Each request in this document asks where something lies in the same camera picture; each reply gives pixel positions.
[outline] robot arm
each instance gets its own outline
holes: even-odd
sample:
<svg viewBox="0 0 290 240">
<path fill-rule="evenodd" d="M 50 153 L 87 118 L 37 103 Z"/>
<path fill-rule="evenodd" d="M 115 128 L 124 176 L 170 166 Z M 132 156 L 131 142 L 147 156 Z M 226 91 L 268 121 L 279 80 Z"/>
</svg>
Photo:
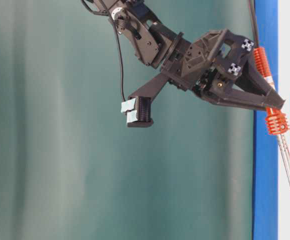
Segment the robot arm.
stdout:
<svg viewBox="0 0 290 240">
<path fill-rule="evenodd" d="M 160 74 L 132 93 L 125 109 L 128 127 L 150 127 L 151 103 L 167 82 L 215 105 L 265 111 L 284 100 L 257 70 L 254 43 L 228 29 L 209 31 L 194 43 L 164 26 L 144 0 L 89 0 L 129 39 L 135 55 Z"/>
</svg>

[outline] blue panel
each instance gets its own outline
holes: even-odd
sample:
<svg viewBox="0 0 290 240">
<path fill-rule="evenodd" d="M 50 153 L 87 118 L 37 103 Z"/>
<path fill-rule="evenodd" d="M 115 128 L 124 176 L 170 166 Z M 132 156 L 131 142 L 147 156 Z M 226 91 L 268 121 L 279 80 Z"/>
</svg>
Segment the blue panel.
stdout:
<svg viewBox="0 0 290 240">
<path fill-rule="evenodd" d="M 260 45 L 266 49 L 278 89 L 278 0 L 255 0 Z M 268 135 L 265 112 L 255 112 L 254 240 L 278 239 L 278 145 Z"/>
</svg>

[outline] wire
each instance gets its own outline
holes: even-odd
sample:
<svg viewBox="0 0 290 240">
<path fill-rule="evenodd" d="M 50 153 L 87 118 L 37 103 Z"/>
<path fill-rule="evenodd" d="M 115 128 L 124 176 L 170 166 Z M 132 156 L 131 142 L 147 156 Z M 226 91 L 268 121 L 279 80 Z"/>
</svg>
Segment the wire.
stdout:
<svg viewBox="0 0 290 240">
<path fill-rule="evenodd" d="M 124 96 L 124 66 L 123 66 L 123 58 L 122 58 L 122 50 L 121 50 L 121 44 L 120 44 L 120 39 L 119 39 L 119 34 L 117 32 L 116 29 L 116 24 L 111 16 L 110 10 L 107 8 L 107 6 L 105 5 L 105 3 L 103 2 L 103 0 L 98 0 L 99 3 L 102 5 L 102 7 L 105 9 L 104 12 L 100 12 L 100 11 L 93 11 L 85 2 L 85 0 L 81 0 L 82 4 L 85 6 L 85 8 L 92 14 L 94 15 L 101 15 L 101 16 L 108 16 L 110 23 L 113 27 L 114 30 L 114 35 L 115 35 L 115 39 L 116 39 L 116 45 L 117 45 L 117 51 L 118 51 L 118 58 L 119 58 L 119 68 L 120 68 L 120 95 L 121 98 L 123 100 L 123 102 L 125 102 L 125 96 Z"/>
<path fill-rule="evenodd" d="M 255 4 L 253 3 L 254 0 L 247 0 L 249 14 L 250 14 L 250 21 L 251 21 L 251 28 L 253 31 L 253 37 L 255 42 L 255 47 L 258 48 L 260 46 L 260 37 L 259 37 L 259 28 L 257 25 L 256 13 L 255 13 Z"/>
</svg>

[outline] green curtain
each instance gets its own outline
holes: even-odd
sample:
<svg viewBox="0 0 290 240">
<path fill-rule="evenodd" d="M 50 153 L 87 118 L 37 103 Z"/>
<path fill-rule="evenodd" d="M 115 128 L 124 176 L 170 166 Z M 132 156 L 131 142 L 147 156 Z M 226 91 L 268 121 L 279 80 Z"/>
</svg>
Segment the green curtain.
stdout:
<svg viewBox="0 0 290 240">
<path fill-rule="evenodd" d="M 147 0 L 194 41 L 251 37 L 246 1 Z M 125 93 L 158 71 L 121 37 Z M 167 85 L 120 113 L 113 29 L 79 0 L 0 1 L 0 240 L 252 238 L 253 112 Z"/>
</svg>

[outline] orange spring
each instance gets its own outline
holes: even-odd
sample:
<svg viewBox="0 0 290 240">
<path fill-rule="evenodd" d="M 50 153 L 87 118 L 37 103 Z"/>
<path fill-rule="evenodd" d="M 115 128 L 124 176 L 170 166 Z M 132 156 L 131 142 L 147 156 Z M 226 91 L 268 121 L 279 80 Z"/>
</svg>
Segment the orange spring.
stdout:
<svg viewBox="0 0 290 240">
<path fill-rule="evenodd" d="M 269 61 L 267 60 L 265 48 L 258 47 L 254 49 L 254 58 L 255 58 L 256 67 L 259 73 L 264 78 L 271 76 L 272 75 L 271 69 L 270 69 Z"/>
<path fill-rule="evenodd" d="M 273 108 L 267 109 L 266 124 L 270 135 L 284 134 L 290 129 L 286 114 Z"/>
</svg>

